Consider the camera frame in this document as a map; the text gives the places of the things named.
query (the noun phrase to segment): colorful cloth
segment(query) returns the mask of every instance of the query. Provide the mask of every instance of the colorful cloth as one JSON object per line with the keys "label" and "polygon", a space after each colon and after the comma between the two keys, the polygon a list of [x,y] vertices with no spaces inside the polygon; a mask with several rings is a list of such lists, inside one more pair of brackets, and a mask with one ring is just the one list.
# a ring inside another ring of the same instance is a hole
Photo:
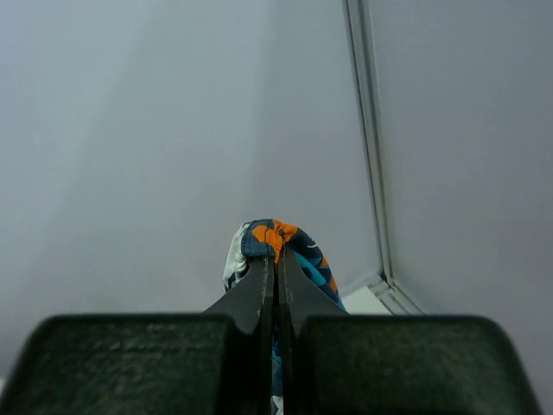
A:
{"label": "colorful cloth", "polygon": [[[223,272],[225,290],[231,290],[248,272],[248,258],[271,257],[277,264],[284,246],[292,250],[303,273],[338,306],[345,309],[328,262],[318,245],[299,227],[276,219],[245,223],[234,234]],[[279,407],[277,403],[282,404],[282,396],[282,365],[278,340],[274,339],[273,404],[276,405],[274,409]]]}

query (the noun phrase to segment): crumpled cloth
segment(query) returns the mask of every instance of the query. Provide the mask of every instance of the crumpled cloth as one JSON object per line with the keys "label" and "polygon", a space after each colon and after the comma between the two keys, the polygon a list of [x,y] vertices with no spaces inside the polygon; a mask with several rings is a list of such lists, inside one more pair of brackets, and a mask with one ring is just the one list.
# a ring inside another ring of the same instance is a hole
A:
{"label": "crumpled cloth", "polygon": [[[248,258],[271,257],[277,264],[284,246],[294,253],[303,273],[345,310],[327,259],[318,245],[299,227],[276,219],[246,222],[234,234],[223,271],[225,290],[231,290],[248,272]],[[272,394],[273,413],[279,413],[283,410],[283,385],[278,339],[273,339]]]}

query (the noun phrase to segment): metal frame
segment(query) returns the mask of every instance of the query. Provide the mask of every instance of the metal frame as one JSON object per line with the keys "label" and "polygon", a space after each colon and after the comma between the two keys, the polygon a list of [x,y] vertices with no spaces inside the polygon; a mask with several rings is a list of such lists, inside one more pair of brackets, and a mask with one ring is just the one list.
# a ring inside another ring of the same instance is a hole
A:
{"label": "metal frame", "polygon": [[372,38],[372,20],[368,0],[345,0],[353,67],[357,80],[359,109],[365,136],[365,153],[372,187],[372,207],[376,218],[378,249],[382,270],[368,284],[377,298],[392,314],[420,314],[421,310],[401,291],[395,279],[390,248],[390,225],[386,203],[382,159],[376,55]]}

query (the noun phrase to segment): gray wall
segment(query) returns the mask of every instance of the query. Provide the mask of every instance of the gray wall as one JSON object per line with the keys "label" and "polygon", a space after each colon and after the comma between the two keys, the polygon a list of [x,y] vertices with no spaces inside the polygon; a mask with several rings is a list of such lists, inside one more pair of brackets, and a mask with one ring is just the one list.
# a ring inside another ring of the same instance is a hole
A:
{"label": "gray wall", "polygon": [[202,310],[240,223],[379,267],[334,0],[0,3],[0,375],[43,317]]}
{"label": "gray wall", "polygon": [[553,3],[372,2],[397,281],[512,336],[553,412]]}

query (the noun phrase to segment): white wall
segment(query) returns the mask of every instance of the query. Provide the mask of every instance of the white wall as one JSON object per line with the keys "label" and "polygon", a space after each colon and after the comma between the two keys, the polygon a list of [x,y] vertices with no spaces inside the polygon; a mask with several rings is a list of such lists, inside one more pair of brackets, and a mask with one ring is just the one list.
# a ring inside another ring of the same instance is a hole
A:
{"label": "white wall", "polygon": [[0,3],[0,374],[44,316],[202,310],[245,220],[379,267],[339,2]]}
{"label": "white wall", "polygon": [[371,3],[393,269],[490,316],[553,412],[553,3]]}

